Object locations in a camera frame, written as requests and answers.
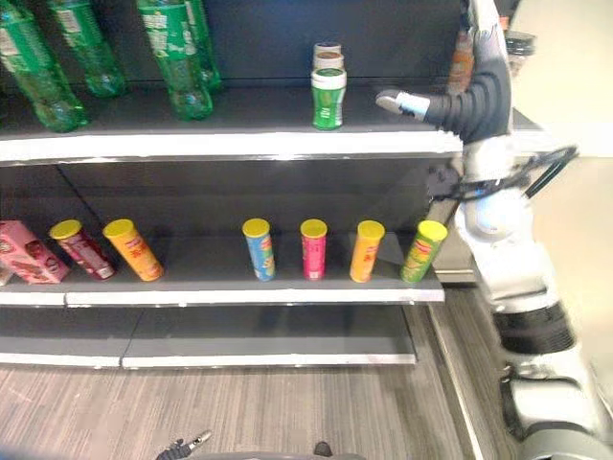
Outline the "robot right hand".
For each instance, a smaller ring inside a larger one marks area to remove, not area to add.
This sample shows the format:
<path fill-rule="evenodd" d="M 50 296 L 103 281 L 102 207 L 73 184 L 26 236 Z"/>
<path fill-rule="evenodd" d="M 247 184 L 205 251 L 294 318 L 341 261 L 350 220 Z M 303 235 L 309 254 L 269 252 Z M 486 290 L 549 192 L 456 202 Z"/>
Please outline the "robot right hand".
<path fill-rule="evenodd" d="M 375 103 L 385 110 L 452 132 L 465 144 L 511 132 L 511 72 L 505 36 L 492 1 L 470 1 L 474 65 L 466 91 L 419 95 L 384 90 Z"/>

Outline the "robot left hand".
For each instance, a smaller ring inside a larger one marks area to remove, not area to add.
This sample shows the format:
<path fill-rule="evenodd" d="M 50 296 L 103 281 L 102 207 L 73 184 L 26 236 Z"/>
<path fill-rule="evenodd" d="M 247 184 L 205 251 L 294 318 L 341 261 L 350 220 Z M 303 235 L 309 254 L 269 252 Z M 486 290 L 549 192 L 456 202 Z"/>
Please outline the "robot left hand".
<path fill-rule="evenodd" d="M 162 450 L 156 460 L 177 460 L 189 457 L 194 451 L 210 440 L 213 432 L 210 429 L 202 431 L 191 441 L 185 442 L 183 438 L 175 440 Z"/>

